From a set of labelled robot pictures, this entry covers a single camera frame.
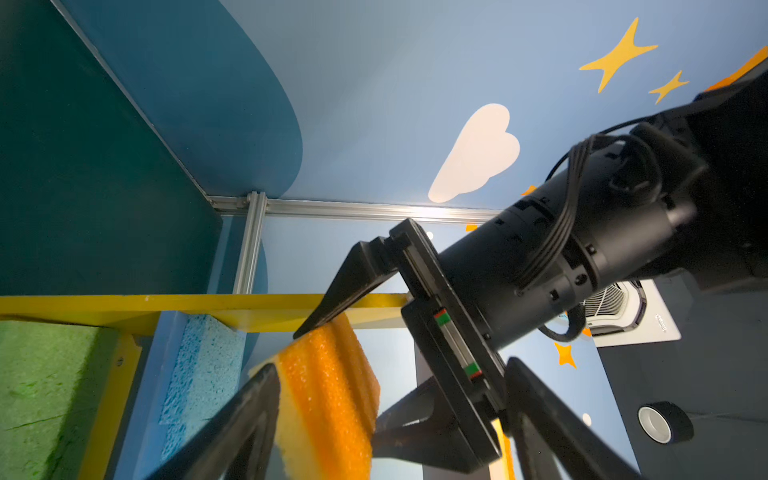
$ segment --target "yellow star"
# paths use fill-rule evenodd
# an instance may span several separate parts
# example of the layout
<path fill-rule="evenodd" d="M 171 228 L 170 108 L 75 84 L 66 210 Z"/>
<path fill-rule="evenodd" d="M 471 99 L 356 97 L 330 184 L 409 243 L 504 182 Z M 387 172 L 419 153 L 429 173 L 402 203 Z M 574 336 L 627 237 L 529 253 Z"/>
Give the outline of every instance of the yellow star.
<path fill-rule="evenodd" d="M 674 90 L 675 88 L 682 87 L 685 84 L 690 83 L 689 81 L 680 81 L 680 76 L 683 74 L 683 71 L 680 70 L 677 72 L 677 75 L 674 76 L 672 80 L 669 81 L 668 84 L 664 85 L 663 87 L 659 87 L 656 90 L 651 90 L 648 93 L 649 94 L 659 94 L 659 99 L 656 100 L 656 105 L 659 104 L 662 98 L 666 97 L 669 92 Z"/>
<path fill-rule="evenodd" d="M 569 346 L 560 346 L 557 343 L 555 345 L 558 348 L 558 353 L 560 353 L 560 365 L 565 365 L 566 363 L 568 365 L 573 366 L 576 368 L 576 362 L 574 362 L 574 357 L 571 356 L 571 347 Z"/>
<path fill-rule="evenodd" d="M 608 55 L 605 55 L 600 60 L 595 60 L 592 63 L 588 63 L 585 66 L 579 68 L 579 70 L 602 70 L 603 80 L 600 82 L 600 88 L 598 94 L 603 91 L 605 85 L 611 81 L 611 78 L 616 74 L 616 71 L 632 58 L 639 57 L 647 51 L 651 51 L 657 48 L 658 45 L 652 45 L 650 47 L 637 47 L 634 44 L 634 34 L 637 32 L 637 23 L 639 18 L 634 19 L 632 25 L 629 26 L 629 30 L 624 34 L 624 37 L 619 41 L 619 45 L 611 50 Z"/>

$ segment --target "light blue sponge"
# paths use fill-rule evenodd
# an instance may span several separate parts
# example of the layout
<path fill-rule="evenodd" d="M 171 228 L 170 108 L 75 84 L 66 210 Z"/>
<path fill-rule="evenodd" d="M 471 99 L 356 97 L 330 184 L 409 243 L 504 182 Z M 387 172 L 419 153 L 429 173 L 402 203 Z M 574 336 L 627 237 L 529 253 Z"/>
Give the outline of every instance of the light blue sponge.
<path fill-rule="evenodd" d="M 160 416 L 169 425 L 161 458 L 173 455 L 232 398 L 243 364 L 245 334 L 210 315 L 190 316 Z"/>

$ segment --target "green sponge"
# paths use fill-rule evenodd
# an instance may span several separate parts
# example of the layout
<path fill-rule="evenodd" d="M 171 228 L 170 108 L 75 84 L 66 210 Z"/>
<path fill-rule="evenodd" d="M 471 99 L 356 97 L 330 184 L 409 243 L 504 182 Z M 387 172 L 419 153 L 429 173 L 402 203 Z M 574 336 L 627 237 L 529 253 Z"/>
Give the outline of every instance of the green sponge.
<path fill-rule="evenodd" d="M 0 320 L 0 478 L 75 479 L 116 330 Z"/>

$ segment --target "cloud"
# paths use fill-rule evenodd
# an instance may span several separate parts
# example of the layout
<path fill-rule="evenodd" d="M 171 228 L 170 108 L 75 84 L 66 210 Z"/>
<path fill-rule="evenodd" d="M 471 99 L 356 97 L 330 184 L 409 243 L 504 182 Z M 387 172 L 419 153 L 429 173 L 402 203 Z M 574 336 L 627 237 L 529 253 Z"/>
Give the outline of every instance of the cloud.
<path fill-rule="evenodd" d="M 429 188 L 437 204 L 485 185 L 509 168 L 520 154 L 520 142 L 507 133 L 509 110 L 504 105 L 480 107 L 464 125 L 456 143 Z"/>

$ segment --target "orange sponge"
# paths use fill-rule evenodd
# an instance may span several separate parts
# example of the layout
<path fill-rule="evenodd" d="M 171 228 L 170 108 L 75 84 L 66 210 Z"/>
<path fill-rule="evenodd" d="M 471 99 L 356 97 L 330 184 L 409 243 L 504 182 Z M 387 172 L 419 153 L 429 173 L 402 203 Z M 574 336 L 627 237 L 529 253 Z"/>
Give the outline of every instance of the orange sponge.
<path fill-rule="evenodd" d="M 272 358 L 280 376 L 275 443 L 293 480 L 370 478 L 379 383 L 345 315 Z"/>

